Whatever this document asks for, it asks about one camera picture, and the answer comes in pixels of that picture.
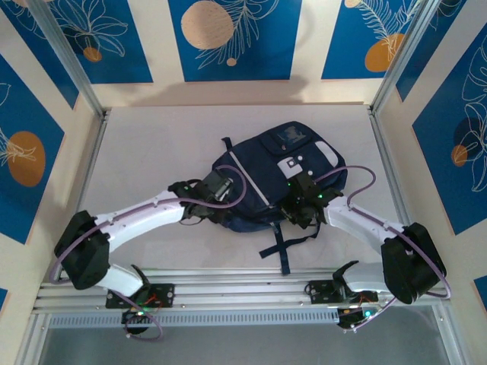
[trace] backpack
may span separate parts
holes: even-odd
[[[222,226],[234,232],[256,232],[272,228],[277,244],[261,251],[265,257],[279,252],[282,274],[290,273],[289,246],[316,238],[320,232],[317,220],[316,232],[310,236],[284,241],[280,223],[286,220],[280,203],[289,195],[289,179],[297,173],[307,172],[311,178],[318,178],[331,170],[345,166],[343,157],[311,128],[299,122],[287,122],[256,137],[232,146],[229,137],[222,139],[227,151],[213,164],[231,165],[238,168],[247,179],[247,193],[243,200],[223,213],[218,219]],[[220,170],[232,179],[233,189],[228,200],[238,198],[242,192],[239,176],[231,170]],[[347,171],[335,173],[317,183],[321,189],[345,187]]]

